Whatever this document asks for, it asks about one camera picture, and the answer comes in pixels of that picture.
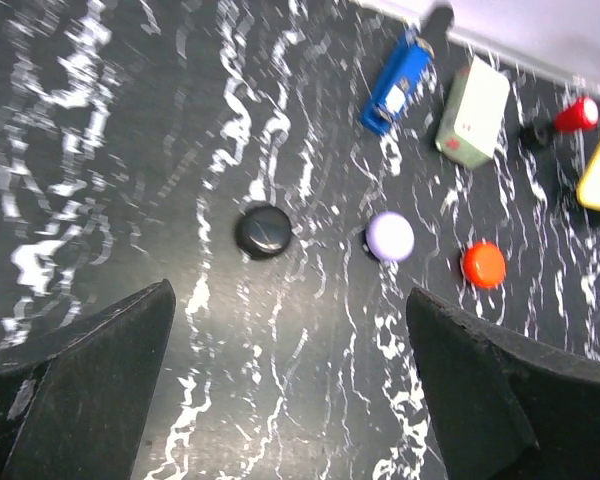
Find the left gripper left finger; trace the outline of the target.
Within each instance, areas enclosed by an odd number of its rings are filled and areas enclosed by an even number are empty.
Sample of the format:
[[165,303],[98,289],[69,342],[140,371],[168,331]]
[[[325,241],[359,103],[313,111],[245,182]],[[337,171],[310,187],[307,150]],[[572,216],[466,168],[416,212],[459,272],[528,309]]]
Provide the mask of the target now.
[[0,479],[130,478],[175,305],[162,280],[0,350]]

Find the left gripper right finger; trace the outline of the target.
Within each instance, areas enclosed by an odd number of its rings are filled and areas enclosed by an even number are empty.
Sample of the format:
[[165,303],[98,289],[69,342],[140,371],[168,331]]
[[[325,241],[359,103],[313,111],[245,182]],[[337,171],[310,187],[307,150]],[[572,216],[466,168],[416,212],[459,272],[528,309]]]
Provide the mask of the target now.
[[600,362],[415,288],[409,339],[451,479],[600,479]]

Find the orange earbud case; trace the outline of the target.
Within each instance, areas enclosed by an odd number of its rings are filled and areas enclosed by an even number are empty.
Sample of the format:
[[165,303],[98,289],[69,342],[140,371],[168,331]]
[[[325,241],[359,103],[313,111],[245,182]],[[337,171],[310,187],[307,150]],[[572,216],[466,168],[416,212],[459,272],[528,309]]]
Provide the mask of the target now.
[[479,288],[492,289],[506,278],[506,261],[499,247],[491,242],[470,246],[461,260],[464,278]]

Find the purple earbud case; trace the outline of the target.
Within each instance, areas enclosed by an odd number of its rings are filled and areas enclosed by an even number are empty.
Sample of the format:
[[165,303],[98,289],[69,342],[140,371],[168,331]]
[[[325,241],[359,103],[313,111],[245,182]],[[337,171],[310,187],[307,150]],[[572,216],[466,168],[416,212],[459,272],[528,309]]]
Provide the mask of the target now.
[[410,222],[392,211],[374,215],[365,230],[369,252],[381,262],[401,262],[413,252],[415,235]]

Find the black earbud case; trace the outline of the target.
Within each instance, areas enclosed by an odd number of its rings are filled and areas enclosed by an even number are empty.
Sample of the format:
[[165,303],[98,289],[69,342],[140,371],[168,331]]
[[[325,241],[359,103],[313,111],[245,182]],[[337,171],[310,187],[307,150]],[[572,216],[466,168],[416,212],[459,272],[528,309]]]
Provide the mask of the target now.
[[261,204],[247,210],[237,221],[238,247],[254,260],[267,260],[283,254],[293,237],[289,216],[280,208]]

